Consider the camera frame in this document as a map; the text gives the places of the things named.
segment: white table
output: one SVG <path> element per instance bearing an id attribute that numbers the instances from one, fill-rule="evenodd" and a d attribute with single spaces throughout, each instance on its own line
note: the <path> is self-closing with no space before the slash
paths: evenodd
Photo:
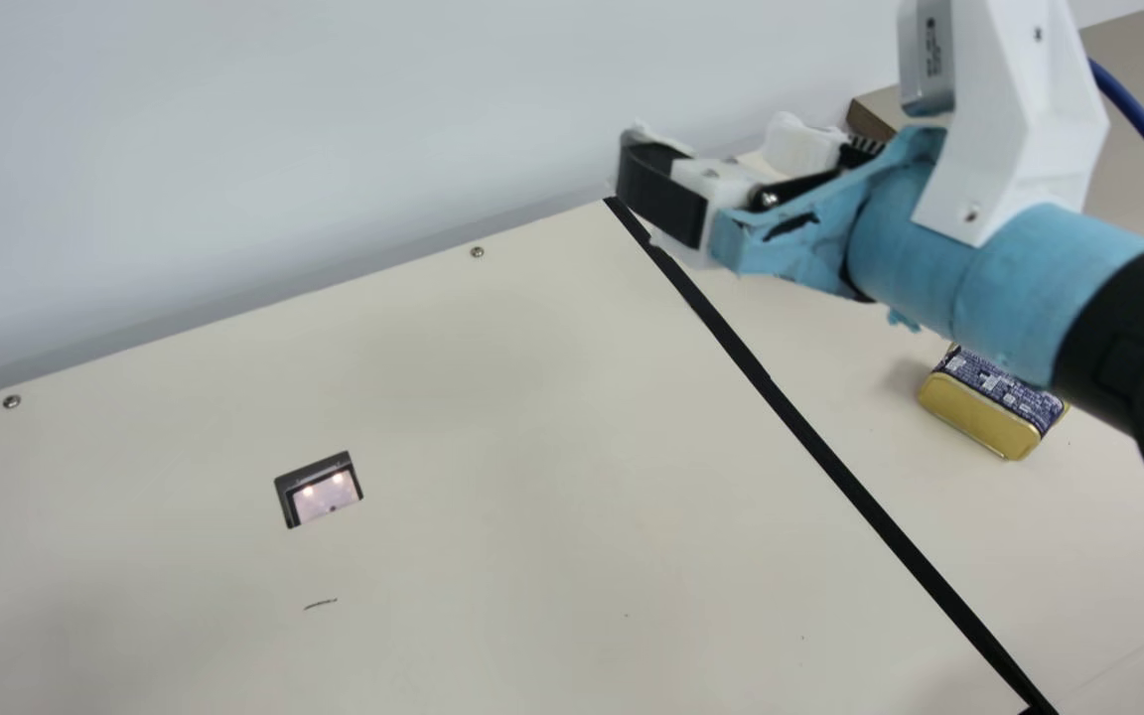
<path id="1" fill-rule="evenodd" d="M 606 207 L 483 247 L 15 389 L 0 712 L 1020 710 Z"/>

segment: pencil mark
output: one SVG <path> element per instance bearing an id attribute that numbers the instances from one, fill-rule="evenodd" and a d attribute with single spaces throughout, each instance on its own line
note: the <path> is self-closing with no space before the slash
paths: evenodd
<path id="1" fill-rule="evenodd" d="M 309 605 L 303 606 L 303 610 L 311 611 L 315 606 L 327 606 L 331 605 L 331 603 L 337 603 L 337 598 L 326 598 L 326 601 L 309 603 Z"/>

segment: black tape line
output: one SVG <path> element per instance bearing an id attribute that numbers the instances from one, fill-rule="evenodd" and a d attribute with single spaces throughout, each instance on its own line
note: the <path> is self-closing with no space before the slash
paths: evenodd
<path id="1" fill-rule="evenodd" d="M 1035 715 L 1057 715 L 1057 710 L 1049 704 L 1048 698 L 1044 698 L 1025 672 L 1022 672 L 1017 661 L 1014 661 L 1012 656 L 1009 656 L 1009 651 L 1000 645 L 995 635 L 991 634 L 979 617 L 960 597 L 956 589 L 953 589 L 947 579 L 938 573 L 938 569 L 930 564 L 921 549 L 916 548 L 916 545 L 899 529 L 899 525 L 881 507 L 881 503 L 877 503 L 872 493 L 859 483 L 855 472 L 850 471 L 850 468 L 841 461 L 835 452 L 832 452 L 832 447 L 815 431 L 815 427 L 789 402 L 785 392 L 776 384 L 776 380 L 771 379 L 771 373 L 766 372 L 762 363 L 749 350 L 748 344 L 745 344 L 731 328 L 730 323 L 726 323 L 726 318 L 722 317 L 722 313 L 713 307 L 709 299 L 696 286 L 696 283 L 691 281 L 690 276 L 682 271 L 680 264 L 668 256 L 668 253 L 651 245 L 648 230 L 620 199 L 611 198 L 604 199 L 604 201 L 609 208 L 612 208 L 612 213 L 626 227 L 629 235 L 638 241 L 643 252 L 648 253 L 648 257 L 652 260 L 656 268 L 659 268 L 659 272 L 664 273 L 682 299 L 686 300 L 691 311 L 696 311 L 704 326 L 712 332 L 718 344 L 722 344 L 722 349 L 726 350 L 726 356 L 736 363 L 737 367 L 740 367 L 745 379 L 748 379 L 749 383 L 757 389 L 757 394 L 765 399 L 772 411 L 776 411 L 776 415 L 785 422 L 785 426 L 788 426 L 795 438 L 807 448 L 809 455 L 826 471 L 832 483 L 841 490 L 841 493 L 845 494 L 850 506 L 853 506 L 863 519 L 867 521 L 882 542 L 890 547 L 890 551 L 899 557 L 899 562 L 907 567 L 908 573 L 912 573 L 916 582 L 944 610 L 952 623 L 988 661 L 991 668 L 998 672 L 1004 683 L 1008 683 L 1008 686 L 1012 689 L 1012 692 L 1018 693 L 1023 702 L 1030 706 L 1030 712 Z"/>

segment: blue tape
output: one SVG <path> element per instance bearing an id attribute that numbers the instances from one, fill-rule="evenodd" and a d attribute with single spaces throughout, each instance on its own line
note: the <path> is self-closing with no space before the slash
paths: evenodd
<path id="1" fill-rule="evenodd" d="M 855 297 L 841 280 L 850 230 L 868 198 L 871 180 L 887 170 L 934 166 L 945 138 L 935 127 L 908 127 L 880 157 L 765 213 L 722 209 L 713 219 L 709 253 L 737 273 L 768 273 L 841 297 Z M 795 223 L 794 230 L 780 227 Z"/>
<path id="2" fill-rule="evenodd" d="M 911 320 L 1036 387 L 1085 304 L 1144 253 L 1144 238 L 1057 205 L 1027 208 L 983 248 L 912 222 L 930 167 L 872 181 L 847 253 L 850 279 Z"/>

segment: white wall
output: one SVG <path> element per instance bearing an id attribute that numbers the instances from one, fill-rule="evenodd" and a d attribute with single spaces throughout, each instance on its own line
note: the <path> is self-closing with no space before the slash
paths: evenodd
<path id="1" fill-rule="evenodd" d="M 636 117 L 835 118 L 896 5 L 1 1 L 0 387 L 605 193 Z"/>

